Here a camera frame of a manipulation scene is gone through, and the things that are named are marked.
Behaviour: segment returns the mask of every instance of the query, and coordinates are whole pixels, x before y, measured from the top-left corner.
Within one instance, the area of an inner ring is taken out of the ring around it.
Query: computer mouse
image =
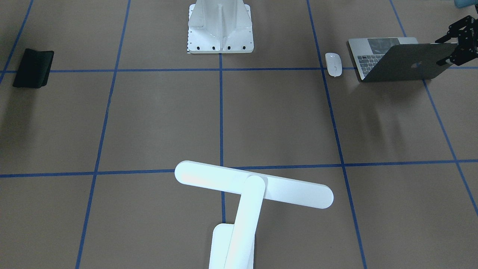
[[[342,61],[337,53],[326,53],[326,66],[329,75],[333,77],[342,75]]]

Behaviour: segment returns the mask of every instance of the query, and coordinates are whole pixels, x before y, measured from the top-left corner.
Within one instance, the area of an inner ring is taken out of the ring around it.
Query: silver laptop
[[[456,43],[418,44],[414,37],[348,40],[364,82],[432,79],[451,64],[436,62],[449,56]]]

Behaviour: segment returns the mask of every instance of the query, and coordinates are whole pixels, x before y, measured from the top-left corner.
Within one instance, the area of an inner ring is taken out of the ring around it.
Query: gray floor
[[[248,0],[254,52],[219,56],[186,53],[192,3],[0,1],[0,268],[207,268],[239,196],[177,182],[185,159],[334,192],[263,203],[258,269],[478,268],[478,60],[367,84],[346,46],[432,42],[473,8]],[[11,86],[25,48],[55,51],[46,87]]]

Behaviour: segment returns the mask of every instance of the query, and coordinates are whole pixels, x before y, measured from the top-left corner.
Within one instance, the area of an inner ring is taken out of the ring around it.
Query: white bar
[[[256,175],[264,179],[265,199],[321,209],[334,201],[334,194],[326,185],[193,161],[180,162],[174,175],[182,184],[236,194],[242,194],[246,179]]]
[[[239,200],[224,268],[247,268],[251,256],[250,250],[254,244],[259,214],[261,213],[262,201],[264,200],[265,188],[264,180],[259,176],[253,175],[246,179]]]

